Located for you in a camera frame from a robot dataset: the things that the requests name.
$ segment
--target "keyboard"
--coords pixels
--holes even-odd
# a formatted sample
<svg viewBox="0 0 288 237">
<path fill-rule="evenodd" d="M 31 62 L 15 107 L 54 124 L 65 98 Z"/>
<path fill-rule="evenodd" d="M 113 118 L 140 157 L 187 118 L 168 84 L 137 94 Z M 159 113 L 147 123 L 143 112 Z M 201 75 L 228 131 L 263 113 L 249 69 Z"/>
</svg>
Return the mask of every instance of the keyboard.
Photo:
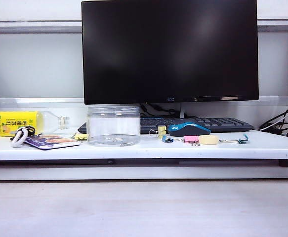
<svg viewBox="0 0 288 237">
<path fill-rule="evenodd" d="M 169 126 L 184 122 L 195 122 L 208 128 L 211 132 L 246 132 L 253 129 L 250 124 L 235 118 L 163 118 L 163 117 L 143 117 L 140 118 L 140 133 L 149 134 L 149 131 L 158 130 L 159 125 Z M 78 131 L 86 134 L 86 123 Z"/>
</svg>

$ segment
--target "gray wall panel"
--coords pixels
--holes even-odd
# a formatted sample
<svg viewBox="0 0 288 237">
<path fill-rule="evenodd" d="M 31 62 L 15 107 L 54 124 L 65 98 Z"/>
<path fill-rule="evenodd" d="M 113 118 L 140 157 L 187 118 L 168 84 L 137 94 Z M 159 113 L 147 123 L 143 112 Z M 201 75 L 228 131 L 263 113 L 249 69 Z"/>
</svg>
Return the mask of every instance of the gray wall panel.
<svg viewBox="0 0 288 237">
<path fill-rule="evenodd" d="M 81 34 L 0 34 L 0 98 L 83 97 Z"/>
</svg>

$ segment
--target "clear plastic jar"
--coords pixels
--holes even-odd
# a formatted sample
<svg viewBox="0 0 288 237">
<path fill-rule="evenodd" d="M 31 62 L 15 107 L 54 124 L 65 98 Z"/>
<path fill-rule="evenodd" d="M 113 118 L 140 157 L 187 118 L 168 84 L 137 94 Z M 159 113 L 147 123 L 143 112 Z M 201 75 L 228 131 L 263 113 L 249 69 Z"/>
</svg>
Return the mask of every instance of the clear plastic jar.
<svg viewBox="0 0 288 237">
<path fill-rule="evenodd" d="M 92 106 L 87 116 L 88 142 L 94 146 L 130 146 L 140 140 L 138 106 Z"/>
</svg>

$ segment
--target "computer mouse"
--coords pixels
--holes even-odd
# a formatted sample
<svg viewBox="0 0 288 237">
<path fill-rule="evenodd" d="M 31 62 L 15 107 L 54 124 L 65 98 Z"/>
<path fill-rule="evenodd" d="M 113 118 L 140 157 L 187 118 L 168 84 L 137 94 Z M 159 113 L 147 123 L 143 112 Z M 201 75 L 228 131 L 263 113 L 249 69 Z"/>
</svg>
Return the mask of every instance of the computer mouse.
<svg viewBox="0 0 288 237">
<path fill-rule="evenodd" d="M 200 136 L 209 135 L 211 133 L 211 130 L 193 122 L 169 125 L 167 130 L 169 135 L 174 137 Z"/>
</svg>

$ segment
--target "monitor screen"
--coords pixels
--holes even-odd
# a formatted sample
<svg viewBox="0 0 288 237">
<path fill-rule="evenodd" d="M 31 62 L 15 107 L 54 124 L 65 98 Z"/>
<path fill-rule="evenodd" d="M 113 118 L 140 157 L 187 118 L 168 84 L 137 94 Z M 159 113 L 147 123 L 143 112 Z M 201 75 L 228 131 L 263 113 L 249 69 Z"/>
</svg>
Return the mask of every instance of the monitor screen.
<svg viewBox="0 0 288 237">
<path fill-rule="evenodd" d="M 85 104 L 258 99 L 256 0 L 82 2 Z"/>
</svg>

